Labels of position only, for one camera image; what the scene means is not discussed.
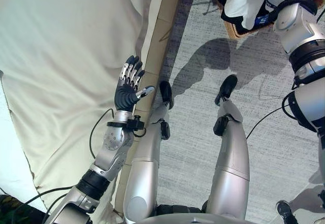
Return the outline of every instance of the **black cable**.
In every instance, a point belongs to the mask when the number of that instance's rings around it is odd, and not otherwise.
[[[147,133],[147,129],[144,127],[143,130],[144,130],[144,133],[143,133],[142,135],[137,135],[137,134],[135,134],[134,131],[133,131],[133,135],[134,135],[134,137],[136,137],[136,138],[142,138],[143,136],[145,136],[146,133]]]
[[[246,139],[248,139],[248,137],[251,135],[251,133],[254,131],[254,129],[257,127],[257,125],[259,125],[259,123],[260,123],[261,121],[263,121],[263,120],[264,120],[265,118],[267,118],[269,115],[271,115],[272,113],[274,113],[274,112],[276,112],[276,111],[278,111],[278,110],[280,110],[280,109],[282,109],[282,106],[281,106],[280,108],[278,108],[278,109],[276,109],[276,110],[270,112],[270,113],[267,114],[265,117],[263,117],[261,120],[259,120],[258,123],[256,123],[255,126],[253,127],[253,129],[250,131],[250,133],[248,134],[248,136],[246,137]]]
[[[28,205],[30,202],[33,202],[35,199],[39,198],[40,196],[46,195],[46,194],[51,193],[51,192],[54,192],[54,191],[67,190],[67,189],[70,189],[70,188],[72,188],[72,187],[73,187],[73,186],[71,186],[71,187],[58,187],[58,188],[54,188],[54,189],[51,189],[51,190],[47,190],[47,191],[45,191],[45,192],[43,192],[43,193],[41,193],[41,194],[39,194],[39,195],[33,197],[32,199],[28,200],[26,203],[20,205],[19,207],[17,207],[17,209],[15,209],[15,210],[13,211],[13,213],[12,213],[12,217],[11,217],[11,224],[15,224],[15,214],[16,214],[16,211],[17,211],[19,208]]]
[[[95,154],[93,153],[92,151],[92,147],[91,147],[91,137],[92,137],[92,133],[93,131],[95,130],[96,126],[98,125],[98,123],[101,121],[101,119],[106,115],[107,112],[109,111],[112,111],[112,117],[114,118],[114,111],[112,108],[108,109],[107,111],[104,112],[104,114],[99,118],[99,120],[96,122],[95,126],[93,126],[92,130],[91,130],[91,133],[90,133],[90,136],[89,136],[89,150],[90,150],[90,153],[92,155],[92,157],[95,159],[96,156]]]
[[[64,194],[64,195],[61,195],[59,198],[57,198],[51,205],[50,205],[50,207],[47,209],[47,211],[46,211],[46,213],[45,213],[45,215],[44,215],[44,217],[43,217],[43,220],[42,220],[42,223],[41,224],[44,224],[45,223],[45,221],[47,220],[47,218],[48,218],[48,215],[49,215],[49,213],[50,213],[50,210],[53,208],[53,206],[55,205],[55,203],[56,202],[58,202],[60,199],[62,199],[63,197],[65,197],[67,194]]]
[[[295,118],[294,116],[291,116],[291,115],[286,111],[285,106],[284,106],[284,103],[285,103],[286,99],[288,99],[289,95],[290,95],[290,94],[287,94],[287,95],[283,98],[281,108],[282,108],[283,112],[284,112],[288,117],[290,117],[290,118],[296,120],[296,118]]]
[[[322,15],[324,15],[324,12],[325,12],[325,8],[324,8],[324,10],[321,12],[321,14],[317,17],[317,21],[316,21],[316,23],[320,20],[320,18],[322,17]]]

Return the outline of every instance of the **gray carpet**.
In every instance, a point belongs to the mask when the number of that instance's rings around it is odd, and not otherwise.
[[[232,100],[246,133],[281,106],[293,72],[277,36],[265,28],[230,40],[211,0],[181,0],[161,79],[175,96],[171,138],[161,144],[158,203],[201,207],[210,192],[221,139],[212,128],[214,98],[225,77],[237,74]],[[160,103],[157,94],[155,106]],[[248,139],[250,192],[246,219],[269,223],[280,199],[292,200],[318,169],[316,134],[279,110]]]

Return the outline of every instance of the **robot leg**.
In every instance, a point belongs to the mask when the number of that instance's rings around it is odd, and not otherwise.
[[[160,142],[170,136],[167,108],[169,105],[170,103],[165,101],[153,112],[146,135],[141,139],[132,160],[123,202],[126,223],[135,223],[154,214]]]

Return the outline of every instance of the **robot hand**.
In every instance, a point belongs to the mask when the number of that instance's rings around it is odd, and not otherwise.
[[[117,83],[114,103],[118,111],[133,111],[134,105],[144,96],[154,91],[153,86],[147,86],[138,91],[139,83],[144,75],[139,57],[130,56],[124,64]]]

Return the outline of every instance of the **robot finger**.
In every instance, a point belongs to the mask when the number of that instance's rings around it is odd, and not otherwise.
[[[138,75],[136,76],[136,78],[135,78],[135,84],[134,84],[134,88],[136,89],[136,90],[138,90],[138,88],[139,88],[139,83],[140,83],[140,81],[141,81],[141,78],[142,78],[142,76],[145,74],[145,71],[144,70],[141,70],[139,73],[138,73]]]
[[[142,62],[140,61],[133,68],[133,71],[130,76],[132,86],[134,86],[134,84],[136,83],[136,77],[137,77],[136,74],[141,70],[141,67],[142,67]]]

